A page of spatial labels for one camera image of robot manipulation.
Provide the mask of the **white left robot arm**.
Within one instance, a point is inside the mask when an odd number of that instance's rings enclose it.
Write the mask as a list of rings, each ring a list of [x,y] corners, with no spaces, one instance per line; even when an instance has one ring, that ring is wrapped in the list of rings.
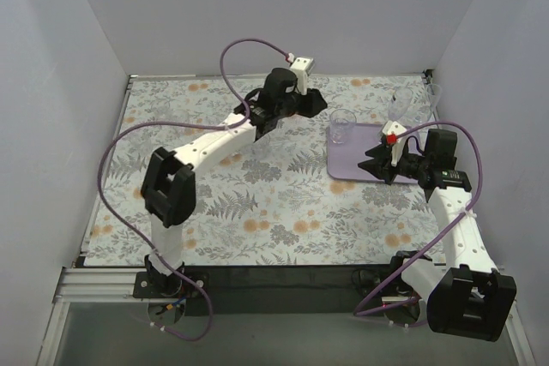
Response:
[[[326,109],[321,93],[308,86],[312,65],[311,59],[300,57],[289,68],[273,69],[263,86],[248,93],[219,129],[171,151],[163,147],[154,151],[141,193],[154,245],[145,267],[149,284],[159,294],[172,297],[183,283],[182,230],[196,208],[197,178],[263,138],[282,118],[311,118]]]

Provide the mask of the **clear faceted tumbler glass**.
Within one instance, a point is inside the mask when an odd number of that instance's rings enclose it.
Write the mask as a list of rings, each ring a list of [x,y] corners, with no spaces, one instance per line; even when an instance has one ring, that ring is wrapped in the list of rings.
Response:
[[[329,139],[334,144],[346,143],[356,124],[355,114],[347,109],[334,110],[329,116]]]

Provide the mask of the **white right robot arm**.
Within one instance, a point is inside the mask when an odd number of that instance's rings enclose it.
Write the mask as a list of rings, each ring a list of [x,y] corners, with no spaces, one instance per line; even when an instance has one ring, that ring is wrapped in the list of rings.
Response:
[[[413,301],[426,303],[426,322],[435,333],[495,342],[516,298],[516,282],[499,272],[489,256],[477,225],[474,205],[482,187],[455,168],[458,134],[452,122],[425,123],[425,147],[411,153],[407,140],[415,129],[388,121],[379,144],[366,151],[359,168],[386,184],[398,176],[413,179],[423,189],[439,233],[422,249],[396,257],[398,267],[357,305],[364,318],[384,310],[366,304],[394,280],[413,290]]]

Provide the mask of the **clear champagne flute glass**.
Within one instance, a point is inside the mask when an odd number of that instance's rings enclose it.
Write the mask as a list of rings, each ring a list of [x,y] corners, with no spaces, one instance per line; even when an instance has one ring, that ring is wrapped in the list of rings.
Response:
[[[399,121],[407,112],[413,99],[413,91],[409,87],[397,88],[391,95],[388,106],[388,120]]]

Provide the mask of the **clear wine glass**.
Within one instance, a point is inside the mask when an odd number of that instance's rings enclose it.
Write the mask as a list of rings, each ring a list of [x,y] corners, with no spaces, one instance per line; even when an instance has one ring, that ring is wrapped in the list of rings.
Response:
[[[428,83],[424,91],[417,98],[417,111],[413,116],[415,124],[426,123],[436,115],[438,102],[442,95],[442,88],[438,84]]]

